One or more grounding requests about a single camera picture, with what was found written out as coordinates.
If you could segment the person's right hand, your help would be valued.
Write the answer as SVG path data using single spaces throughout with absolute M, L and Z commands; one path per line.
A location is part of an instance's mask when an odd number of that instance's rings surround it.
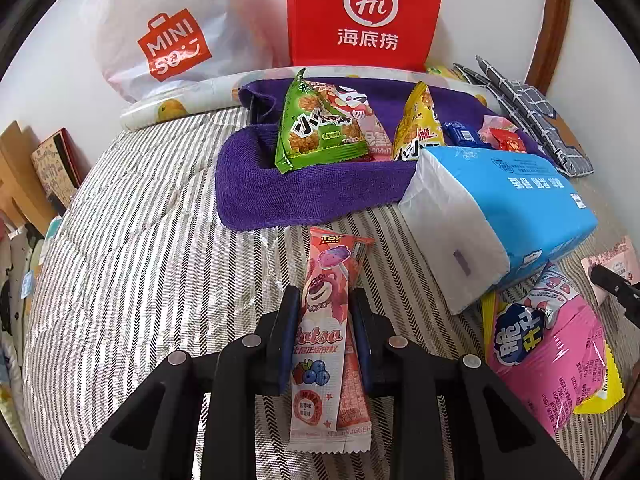
M 630 378 L 627 382 L 626 411 L 629 418 L 638 424 L 640 422 L 640 361 L 632 367 Z

